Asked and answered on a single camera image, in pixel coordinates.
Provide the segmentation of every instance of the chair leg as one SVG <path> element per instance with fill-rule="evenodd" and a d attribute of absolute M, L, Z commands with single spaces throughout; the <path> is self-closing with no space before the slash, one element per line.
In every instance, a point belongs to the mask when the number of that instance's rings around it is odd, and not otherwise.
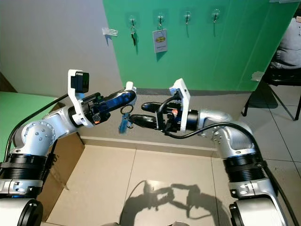
<path fill-rule="evenodd" d="M 299 99 L 299 103 L 298 103 L 298 108 L 297 108 L 297 113 L 296 113 L 296 116 L 295 116 L 295 121 L 297 121 L 299 119 L 300 109 L 301 109 L 301 95 L 300 95 L 300 99 Z"/>
<path fill-rule="evenodd" d="M 251 99 L 251 96 L 249 97 L 248 101 L 246 102 L 246 105 L 245 105 L 245 110 L 244 112 L 241 112 L 241 115 L 246 117 L 246 114 L 248 112 L 248 108 L 249 108 L 249 103 L 250 103 L 250 99 Z"/>

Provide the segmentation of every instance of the white wall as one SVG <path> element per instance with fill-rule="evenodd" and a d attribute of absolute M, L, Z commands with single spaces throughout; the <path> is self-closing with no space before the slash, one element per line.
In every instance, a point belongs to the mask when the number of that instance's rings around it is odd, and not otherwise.
<path fill-rule="evenodd" d="M 1 71 L 18 92 L 58 97 L 67 91 L 68 69 L 90 73 L 90 94 L 108 95 L 122 89 L 111 40 L 102 35 L 107 21 L 101 0 L 1 0 Z M 192 109 L 220 109 L 239 116 L 249 93 L 193 97 Z M 167 96 L 140 95 L 141 103 L 163 101 Z M 192 137 L 174 140 L 158 131 L 135 128 L 128 136 L 118 134 L 119 111 L 93 129 L 83 128 L 88 137 L 112 137 L 183 145 L 212 147 L 209 141 Z"/>

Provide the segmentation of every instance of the cardboard box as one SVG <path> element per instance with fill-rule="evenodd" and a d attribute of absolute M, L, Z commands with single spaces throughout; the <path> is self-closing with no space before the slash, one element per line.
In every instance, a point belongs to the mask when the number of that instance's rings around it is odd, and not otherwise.
<path fill-rule="evenodd" d="M 85 145 L 77 133 L 58 140 L 55 147 L 56 162 L 37 198 L 44 207 L 43 222 L 49 217 L 62 190 L 68 189 L 66 183 L 84 149 Z"/>

